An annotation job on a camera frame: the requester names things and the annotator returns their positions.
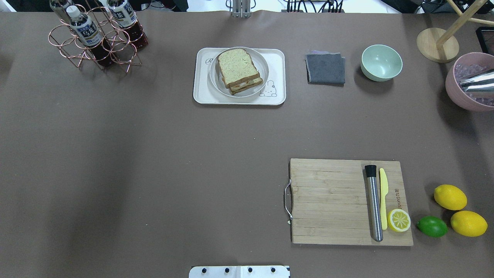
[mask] brown table surface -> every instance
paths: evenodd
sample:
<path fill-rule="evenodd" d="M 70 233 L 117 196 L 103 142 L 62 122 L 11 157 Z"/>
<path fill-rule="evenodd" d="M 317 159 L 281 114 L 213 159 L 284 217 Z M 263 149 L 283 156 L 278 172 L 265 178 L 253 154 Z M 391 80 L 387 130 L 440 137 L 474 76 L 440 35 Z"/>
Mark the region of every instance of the brown table surface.
<path fill-rule="evenodd" d="M 191 266 L 271 265 L 305 277 L 493 277 L 493 228 L 452 229 L 414 246 L 290 242 L 283 189 L 290 158 L 396 160 L 413 221 L 447 217 L 440 184 L 494 225 L 494 114 L 456 106 L 452 62 L 415 39 L 455 15 L 228 12 L 138 14 L 150 44 L 124 77 L 76 69 L 47 42 L 53 13 L 0 14 L 0 277 L 187 277 Z M 480 51 L 466 23 L 462 55 Z M 404 62 L 394 80 L 360 70 L 372 44 Z M 192 96 L 204 47 L 277 48 L 283 105 L 201 105 Z M 309 85 L 304 54 L 341 52 L 346 84 Z"/>

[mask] bottle label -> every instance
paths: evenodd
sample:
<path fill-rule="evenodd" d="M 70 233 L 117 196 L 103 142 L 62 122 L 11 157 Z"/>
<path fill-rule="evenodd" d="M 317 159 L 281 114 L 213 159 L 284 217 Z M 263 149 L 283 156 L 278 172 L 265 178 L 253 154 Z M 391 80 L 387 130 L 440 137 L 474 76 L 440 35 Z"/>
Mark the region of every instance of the bottle label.
<path fill-rule="evenodd" d="M 110 7 L 110 10 L 122 28 L 129 27 L 137 21 L 137 16 L 128 2 L 118 7 Z"/>
<path fill-rule="evenodd" d="M 101 33 L 98 32 L 98 27 L 92 22 L 91 18 L 88 18 L 81 26 L 71 25 L 71 27 L 77 32 L 79 39 L 86 46 L 95 46 L 103 39 Z"/>

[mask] sandwich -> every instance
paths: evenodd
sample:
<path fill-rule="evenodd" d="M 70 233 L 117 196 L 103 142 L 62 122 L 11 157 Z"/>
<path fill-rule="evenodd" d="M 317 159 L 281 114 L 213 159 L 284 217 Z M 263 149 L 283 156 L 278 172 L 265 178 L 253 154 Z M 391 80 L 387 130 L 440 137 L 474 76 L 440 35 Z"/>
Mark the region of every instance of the sandwich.
<path fill-rule="evenodd" d="M 218 56 L 218 66 L 225 87 L 232 95 L 262 84 L 251 56 L 242 48 L 231 49 Z"/>

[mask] green lime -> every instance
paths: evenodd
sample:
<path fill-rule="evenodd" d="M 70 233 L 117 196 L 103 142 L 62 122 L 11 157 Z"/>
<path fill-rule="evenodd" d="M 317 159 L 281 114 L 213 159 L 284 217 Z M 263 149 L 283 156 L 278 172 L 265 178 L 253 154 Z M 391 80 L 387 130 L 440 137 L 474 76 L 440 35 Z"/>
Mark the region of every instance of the green lime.
<path fill-rule="evenodd" d="M 431 237 L 442 237 L 448 232 L 446 223 L 435 216 L 426 216 L 417 222 L 417 227 Z"/>

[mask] white tray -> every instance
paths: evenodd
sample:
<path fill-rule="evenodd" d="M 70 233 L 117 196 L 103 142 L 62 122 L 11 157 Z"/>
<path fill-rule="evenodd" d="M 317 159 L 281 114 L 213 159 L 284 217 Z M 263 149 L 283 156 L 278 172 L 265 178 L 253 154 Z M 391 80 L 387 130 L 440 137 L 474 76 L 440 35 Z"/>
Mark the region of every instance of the white tray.
<path fill-rule="evenodd" d="M 189 278 L 290 278 L 290 266 L 193 267 Z"/>
<path fill-rule="evenodd" d="M 287 98 L 285 55 L 278 49 L 254 48 L 268 63 L 266 87 L 249 97 L 227 96 L 219 92 L 209 79 L 209 67 L 214 58 L 228 48 L 206 47 L 197 53 L 194 75 L 194 99 L 200 104 L 280 105 Z"/>

